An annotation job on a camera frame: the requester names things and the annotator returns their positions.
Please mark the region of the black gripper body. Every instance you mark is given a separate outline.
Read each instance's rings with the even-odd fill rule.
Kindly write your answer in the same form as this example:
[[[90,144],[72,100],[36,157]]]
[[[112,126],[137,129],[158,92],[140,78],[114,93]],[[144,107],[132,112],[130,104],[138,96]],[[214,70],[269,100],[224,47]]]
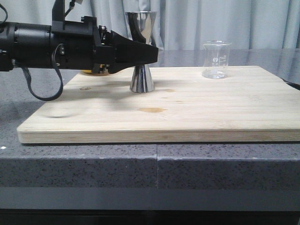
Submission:
[[[97,19],[84,16],[82,22],[66,21],[63,16],[52,17],[50,66],[60,69],[92,70],[97,73],[101,65],[115,62],[115,49],[101,40]]]

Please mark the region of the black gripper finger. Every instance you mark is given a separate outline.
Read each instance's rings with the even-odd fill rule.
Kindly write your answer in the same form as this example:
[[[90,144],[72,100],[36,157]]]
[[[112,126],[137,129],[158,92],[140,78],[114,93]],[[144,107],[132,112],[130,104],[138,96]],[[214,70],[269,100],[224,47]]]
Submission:
[[[98,29],[101,38],[101,44],[103,45],[113,46],[119,44],[146,44],[146,38],[143,37],[141,32],[136,28],[130,28],[130,31],[132,32],[132,40],[118,34],[113,30],[109,32],[105,26],[99,26]]]
[[[114,60],[108,68],[108,73],[110,74],[115,74],[126,68],[158,61],[158,48],[148,44],[119,44],[116,45],[114,53]]]

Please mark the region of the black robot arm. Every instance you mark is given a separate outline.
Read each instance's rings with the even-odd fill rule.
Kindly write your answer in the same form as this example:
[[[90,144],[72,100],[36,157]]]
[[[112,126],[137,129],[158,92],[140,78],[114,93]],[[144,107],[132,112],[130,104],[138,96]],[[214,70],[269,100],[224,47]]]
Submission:
[[[83,22],[54,21],[52,25],[6,22],[0,28],[0,69],[17,64],[51,68],[51,54],[60,69],[93,70],[107,65],[110,74],[158,60],[158,48],[129,40],[114,31],[102,31],[95,17]]]

